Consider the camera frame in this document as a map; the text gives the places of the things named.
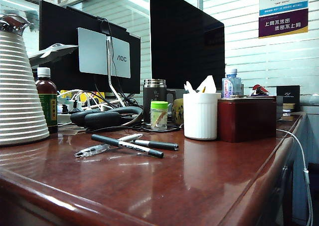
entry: bottle label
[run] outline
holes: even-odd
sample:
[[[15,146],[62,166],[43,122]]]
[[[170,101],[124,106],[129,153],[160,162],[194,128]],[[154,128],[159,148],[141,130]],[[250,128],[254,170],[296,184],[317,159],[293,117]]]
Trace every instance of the bottle label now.
[[[233,83],[229,79],[224,80],[223,84],[224,98],[230,98],[233,94]]]
[[[48,127],[58,124],[56,94],[39,94],[45,121]]]

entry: black pen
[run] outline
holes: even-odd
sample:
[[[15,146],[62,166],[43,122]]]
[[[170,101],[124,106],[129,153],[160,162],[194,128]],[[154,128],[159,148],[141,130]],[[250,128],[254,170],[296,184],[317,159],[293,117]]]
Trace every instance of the black pen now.
[[[147,146],[151,148],[164,149],[164,150],[178,150],[178,144],[158,141],[147,141],[147,140],[133,140],[134,144]]]
[[[132,143],[128,143],[128,142],[125,142],[125,141],[119,141],[117,139],[109,138],[109,137],[102,136],[102,135],[93,134],[91,136],[91,139],[99,141],[99,142],[103,142],[103,143],[106,143],[106,144],[109,144],[109,145],[117,146],[117,147],[121,147],[122,146],[122,147],[125,147],[125,148],[128,148],[128,149],[139,151],[141,153],[146,153],[148,155],[152,155],[152,156],[155,156],[155,157],[158,157],[158,158],[163,158],[163,156],[164,156],[164,153],[161,152],[161,151],[153,150],[153,149],[150,149],[150,148],[147,148],[147,147],[143,147],[143,146],[139,146],[139,145],[134,145]]]

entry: green lid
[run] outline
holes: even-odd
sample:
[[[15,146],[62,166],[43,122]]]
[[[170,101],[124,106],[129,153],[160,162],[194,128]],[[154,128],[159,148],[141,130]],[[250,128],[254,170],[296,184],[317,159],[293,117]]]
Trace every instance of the green lid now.
[[[167,101],[152,101],[151,102],[151,109],[164,109],[167,110],[168,102]]]

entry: black box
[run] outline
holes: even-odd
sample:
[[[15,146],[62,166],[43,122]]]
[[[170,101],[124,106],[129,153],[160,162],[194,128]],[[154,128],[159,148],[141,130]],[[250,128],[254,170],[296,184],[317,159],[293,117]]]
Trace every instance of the black box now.
[[[300,86],[283,85],[277,86],[277,95],[284,97],[283,103],[295,103],[295,110],[300,111]]]

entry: reddish-brown desk surface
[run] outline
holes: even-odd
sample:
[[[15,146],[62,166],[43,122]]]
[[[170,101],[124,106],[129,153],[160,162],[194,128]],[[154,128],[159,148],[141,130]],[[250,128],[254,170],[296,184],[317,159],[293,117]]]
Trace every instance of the reddish-brown desk surface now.
[[[298,113],[277,128],[295,132],[304,117]],[[74,153],[97,142],[68,133],[0,148],[2,213],[16,205],[40,218],[39,225],[253,225],[292,147],[281,132],[226,143],[187,139],[181,130],[144,133],[145,140],[179,144],[163,159],[127,149],[76,159]],[[4,225],[18,225],[18,215],[6,214]]]

